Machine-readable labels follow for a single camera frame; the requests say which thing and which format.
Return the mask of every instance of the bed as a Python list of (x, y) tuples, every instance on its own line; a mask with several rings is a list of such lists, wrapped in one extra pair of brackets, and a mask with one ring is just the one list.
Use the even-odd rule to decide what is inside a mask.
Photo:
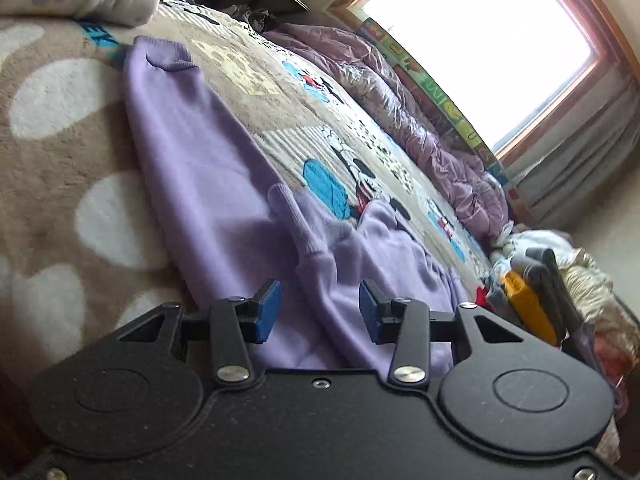
[(338, 83), (226, 14), (161, 0), (136, 29), (52, 18), (0, 26), (0, 365), (21, 388), (157, 304), (195, 307), (124, 108), (122, 63), (138, 35), (187, 46), (291, 189), (352, 222), (384, 197), (470, 299), (491, 269), (430, 180)]

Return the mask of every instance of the pink comforter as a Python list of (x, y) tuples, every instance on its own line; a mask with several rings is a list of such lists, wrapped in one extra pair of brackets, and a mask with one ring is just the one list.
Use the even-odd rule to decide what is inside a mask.
[(281, 25), (265, 37), (329, 73), (431, 179), (477, 239), (508, 220), (504, 191), (471, 153), (449, 150), (377, 49), (338, 28)]

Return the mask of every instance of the gray curtain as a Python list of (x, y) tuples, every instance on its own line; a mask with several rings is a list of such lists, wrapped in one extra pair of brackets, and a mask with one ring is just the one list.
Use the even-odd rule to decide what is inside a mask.
[(640, 134), (640, 91), (610, 70), (508, 173), (538, 227), (566, 228), (624, 162)]

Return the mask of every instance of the wooden window frame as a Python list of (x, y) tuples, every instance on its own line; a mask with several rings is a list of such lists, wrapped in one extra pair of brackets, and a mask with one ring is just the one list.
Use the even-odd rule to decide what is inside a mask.
[[(356, 30), (362, 22), (351, 10), (363, 0), (335, 0), (327, 11)], [(640, 82), (640, 63), (602, 0), (557, 0), (590, 44), (593, 55), (556, 98), (496, 153), (510, 166), (556, 124), (613, 66), (629, 65)]]

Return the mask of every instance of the bedspread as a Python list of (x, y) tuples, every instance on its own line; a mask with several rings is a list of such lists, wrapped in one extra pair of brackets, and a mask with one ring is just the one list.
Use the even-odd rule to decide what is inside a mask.
[(473, 237), (406, 153), (305, 59), (188, 0), (161, 0), (135, 29), (9, 18), (0, 22), (0, 366), (20, 386), (159, 303), (193, 306), (123, 103), (124, 53), (141, 34), (187, 46), (291, 190), (354, 224), (383, 200), (474, 296), (490, 264)]
[[(394, 347), (371, 344), (358, 306), (363, 280), (438, 312), (466, 301), (455, 271), (384, 200), (372, 200), (354, 228), (308, 187), (292, 192), (183, 45), (138, 37), (124, 74), (152, 204), (196, 303), (249, 297), (268, 276), (282, 284), (269, 340), (250, 349), (261, 365), (373, 368), (385, 378)], [(449, 344), (434, 343), (432, 372), (451, 366)]]
[(433, 132), (382, 54), (336, 28), (281, 25), (271, 41), (328, 71), (408, 153), (477, 238), (497, 236), (508, 220), (502, 187), (479, 157), (450, 150)]

